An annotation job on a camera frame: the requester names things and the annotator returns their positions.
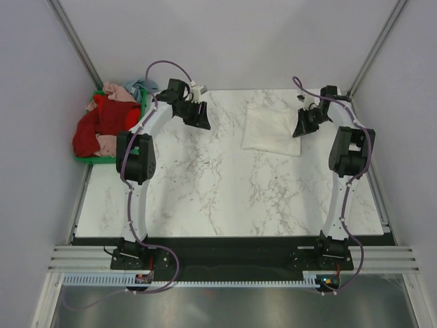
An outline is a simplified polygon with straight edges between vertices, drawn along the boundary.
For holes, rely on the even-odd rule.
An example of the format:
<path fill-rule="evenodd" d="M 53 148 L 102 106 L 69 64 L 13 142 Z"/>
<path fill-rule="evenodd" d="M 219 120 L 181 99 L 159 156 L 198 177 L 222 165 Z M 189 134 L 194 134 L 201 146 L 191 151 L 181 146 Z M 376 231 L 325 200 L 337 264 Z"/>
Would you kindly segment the white t shirt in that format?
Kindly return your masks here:
<path fill-rule="evenodd" d="M 248 108 L 242 149 L 284 156 L 301 155 L 301 139 L 294 137 L 298 112 L 295 109 Z"/>

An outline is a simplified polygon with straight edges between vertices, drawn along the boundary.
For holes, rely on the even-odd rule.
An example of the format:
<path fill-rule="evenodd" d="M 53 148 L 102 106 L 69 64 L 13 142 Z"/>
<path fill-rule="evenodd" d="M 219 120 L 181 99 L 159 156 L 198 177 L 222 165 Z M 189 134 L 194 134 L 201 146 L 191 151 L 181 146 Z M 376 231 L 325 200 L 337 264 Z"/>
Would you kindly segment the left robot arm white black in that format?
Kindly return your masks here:
<path fill-rule="evenodd" d="M 145 244 L 147 189 L 157 163 L 154 140 L 174 118 L 187 126 L 210 130 L 208 104 L 201 100 L 208 91 L 204 85 L 191 81 L 170 79 L 167 89 L 152 96 L 151 109 L 129 131 L 117 136 L 116 170 L 125 184 L 126 223 L 122 232 L 124 241 Z"/>

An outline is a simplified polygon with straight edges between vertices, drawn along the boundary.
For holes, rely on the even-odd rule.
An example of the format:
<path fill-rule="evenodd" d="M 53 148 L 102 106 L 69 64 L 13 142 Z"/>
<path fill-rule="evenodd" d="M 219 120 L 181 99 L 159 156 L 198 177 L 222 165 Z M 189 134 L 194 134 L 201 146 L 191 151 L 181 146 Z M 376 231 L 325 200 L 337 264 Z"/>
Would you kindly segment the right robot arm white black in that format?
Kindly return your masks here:
<path fill-rule="evenodd" d="M 333 173 L 330 206 L 312 253 L 314 264 L 328 269 L 338 258 L 348 256 L 351 233 L 347 218 L 356 186 L 369 169 L 376 133 L 359 122 L 350 109 L 350 99 L 339 95 L 334 85 L 323 87 L 318 95 L 305 92 L 298 99 L 304 105 L 298 110 L 294 137 L 314 133 L 325 122 L 337 129 L 328 157 L 328 168 Z"/>

